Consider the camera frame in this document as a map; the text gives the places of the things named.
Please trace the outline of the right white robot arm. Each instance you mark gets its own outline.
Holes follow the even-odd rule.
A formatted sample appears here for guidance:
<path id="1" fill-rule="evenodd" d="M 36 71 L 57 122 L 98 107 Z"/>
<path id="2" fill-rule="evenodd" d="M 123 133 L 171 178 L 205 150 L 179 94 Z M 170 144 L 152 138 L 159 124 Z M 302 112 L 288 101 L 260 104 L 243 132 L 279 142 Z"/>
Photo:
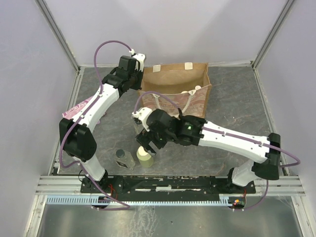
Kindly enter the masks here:
<path id="1" fill-rule="evenodd" d="M 253 136 L 225 129 L 203 118 L 182 114 L 174 117 L 164 110 L 147 107 L 133 112 L 132 117 L 143 127 L 136 140 L 150 154 L 156 154 L 151 144 L 161 149 L 173 142 L 181 146 L 214 147 L 248 158 L 229 173 L 226 187 L 231 193 L 239 192 L 259 178 L 279 179 L 280 135 L 276 133 Z"/>

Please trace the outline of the yellow-green bottle white cap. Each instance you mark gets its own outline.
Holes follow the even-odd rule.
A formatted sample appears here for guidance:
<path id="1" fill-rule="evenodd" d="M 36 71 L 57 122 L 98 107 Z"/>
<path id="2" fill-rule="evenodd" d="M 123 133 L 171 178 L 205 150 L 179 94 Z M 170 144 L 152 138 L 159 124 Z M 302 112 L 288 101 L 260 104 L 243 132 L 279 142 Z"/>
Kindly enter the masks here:
<path id="1" fill-rule="evenodd" d="M 148 152 L 146 152 L 142 146 L 138 148 L 136 155 L 143 168 L 149 168 L 153 165 L 153 157 Z"/>

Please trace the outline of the tall clear glass bottle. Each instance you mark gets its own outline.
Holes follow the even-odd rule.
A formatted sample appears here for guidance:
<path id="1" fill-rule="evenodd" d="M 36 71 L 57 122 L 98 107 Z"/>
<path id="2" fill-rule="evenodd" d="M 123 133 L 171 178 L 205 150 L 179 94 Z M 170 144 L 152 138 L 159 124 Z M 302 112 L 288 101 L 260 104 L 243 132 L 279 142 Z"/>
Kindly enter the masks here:
<path id="1" fill-rule="evenodd" d="M 143 128 L 143 125 L 142 125 L 142 123 L 141 123 L 140 121 L 135 121 L 135 122 L 134 122 L 134 128 L 135 128 L 136 134 L 141 133 L 142 130 L 144 129 L 144 128 Z"/>

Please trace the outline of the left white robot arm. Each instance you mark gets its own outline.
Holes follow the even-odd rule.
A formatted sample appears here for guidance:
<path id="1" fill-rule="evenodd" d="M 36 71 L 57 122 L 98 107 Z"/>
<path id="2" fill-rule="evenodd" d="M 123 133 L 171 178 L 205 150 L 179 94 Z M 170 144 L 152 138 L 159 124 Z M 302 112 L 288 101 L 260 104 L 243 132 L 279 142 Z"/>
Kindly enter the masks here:
<path id="1" fill-rule="evenodd" d="M 122 56 L 119 65 L 102 80 L 95 95 L 86 106 L 72 118 L 63 118 L 59 123 L 60 156 L 63 152 L 74 161 L 69 165 L 62 163 L 63 168 L 77 163 L 93 179 L 92 187 L 99 193 L 105 192 L 109 181 L 104 176 L 107 172 L 96 157 L 97 144 L 93 130 L 106 110 L 129 89 L 141 89 L 144 62 L 146 55 L 137 53 L 133 56 Z"/>

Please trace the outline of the brown canvas tote bag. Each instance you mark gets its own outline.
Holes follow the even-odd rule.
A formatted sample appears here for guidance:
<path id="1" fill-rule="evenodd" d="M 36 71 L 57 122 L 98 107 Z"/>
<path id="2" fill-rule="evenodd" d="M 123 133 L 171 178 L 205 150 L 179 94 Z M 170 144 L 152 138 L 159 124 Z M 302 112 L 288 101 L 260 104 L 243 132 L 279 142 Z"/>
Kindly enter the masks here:
<path id="1" fill-rule="evenodd" d="M 194 91 L 197 85 L 201 89 Z M 178 106 L 183 115 L 204 118 L 212 85 L 207 63 L 186 62 L 145 68 L 141 87 L 138 94 L 143 107 L 162 109 L 177 117 Z"/>

